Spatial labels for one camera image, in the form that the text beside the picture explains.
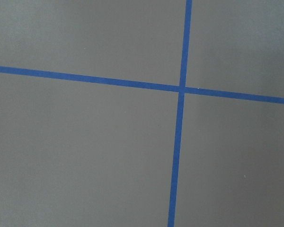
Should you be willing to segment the brown paper table mat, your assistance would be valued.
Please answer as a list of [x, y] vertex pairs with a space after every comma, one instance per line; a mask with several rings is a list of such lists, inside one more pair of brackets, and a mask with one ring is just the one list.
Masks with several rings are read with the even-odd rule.
[[284, 0], [0, 0], [0, 227], [284, 227]]

